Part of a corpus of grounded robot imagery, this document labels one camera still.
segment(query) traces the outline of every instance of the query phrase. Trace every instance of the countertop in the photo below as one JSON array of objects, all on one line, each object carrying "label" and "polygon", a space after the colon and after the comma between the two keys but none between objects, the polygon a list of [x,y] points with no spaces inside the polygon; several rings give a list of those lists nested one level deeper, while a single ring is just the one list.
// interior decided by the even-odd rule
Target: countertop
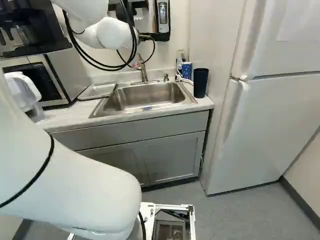
[{"label": "countertop", "polygon": [[[183,83],[186,89],[193,93],[193,86]],[[89,101],[76,101],[71,106],[44,111],[44,119],[36,124],[48,133],[95,127],[107,124],[123,123],[135,120],[150,119],[175,114],[184,114],[213,109],[214,102],[208,97],[196,98],[197,104],[187,104],[170,109],[158,109],[135,113],[110,115],[97,118],[89,118],[101,99]]]}]

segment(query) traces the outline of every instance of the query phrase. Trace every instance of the microwave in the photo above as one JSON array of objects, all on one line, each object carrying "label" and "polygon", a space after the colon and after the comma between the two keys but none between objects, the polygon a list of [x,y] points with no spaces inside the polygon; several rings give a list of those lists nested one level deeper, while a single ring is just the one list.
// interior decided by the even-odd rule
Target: microwave
[{"label": "microwave", "polygon": [[41,93],[41,107],[71,104],[90,84],[73,48],[1,61],[4,73],[23,72]]}]

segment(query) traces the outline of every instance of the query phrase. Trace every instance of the sink basin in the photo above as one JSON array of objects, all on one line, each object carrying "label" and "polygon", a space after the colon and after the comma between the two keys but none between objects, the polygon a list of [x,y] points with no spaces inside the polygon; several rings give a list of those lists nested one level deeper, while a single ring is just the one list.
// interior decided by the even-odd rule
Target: sink basin
[{"label": "sink basin", "polygon": [[119,85],[89,118],[174,108],[197,101],[180,82]]}]

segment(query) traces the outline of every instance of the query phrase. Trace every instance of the floor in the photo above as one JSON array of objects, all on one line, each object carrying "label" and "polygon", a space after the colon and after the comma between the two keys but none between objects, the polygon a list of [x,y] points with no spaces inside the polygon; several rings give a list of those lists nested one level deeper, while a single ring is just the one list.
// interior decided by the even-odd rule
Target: floor
[{"label": "floor", "polygon": [[[319,240],[320,231],[276,183],[206,197],[199,182],[143,193],[144,202],[193,204],[197,240]],[[68,234],[34,223],[24,240],[67,240]]]}]

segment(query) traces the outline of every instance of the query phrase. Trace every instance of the refrigerator door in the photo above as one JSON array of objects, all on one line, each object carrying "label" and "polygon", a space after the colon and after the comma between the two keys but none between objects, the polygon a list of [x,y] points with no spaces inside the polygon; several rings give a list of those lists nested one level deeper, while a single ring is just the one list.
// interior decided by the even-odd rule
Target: refrigerator door
[{"label": "refrigerator door", "polygon": [[235,83],[239,97],[229,103],[233,113],[223,109],[229,114],[213,151],[208,195],[278,180],[320,125],[320,74],[229,85]]},{"label": "refrigerator door", "polygon": [[320,71],[319,13],[316,0],[247,0],[232,76]]}]

